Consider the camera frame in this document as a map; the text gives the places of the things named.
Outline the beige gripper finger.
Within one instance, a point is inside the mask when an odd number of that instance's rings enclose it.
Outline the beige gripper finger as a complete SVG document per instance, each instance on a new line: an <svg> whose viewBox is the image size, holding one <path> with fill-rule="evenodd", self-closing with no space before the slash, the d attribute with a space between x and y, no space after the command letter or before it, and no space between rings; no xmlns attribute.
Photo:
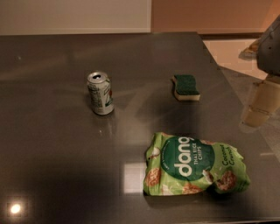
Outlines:
<svg viewBox="0 0 280 224"><path fill-rule="evenodd" d="M280 77L254 82L243 110L242 122L252 128L263 125L280 108Z"/></svg>

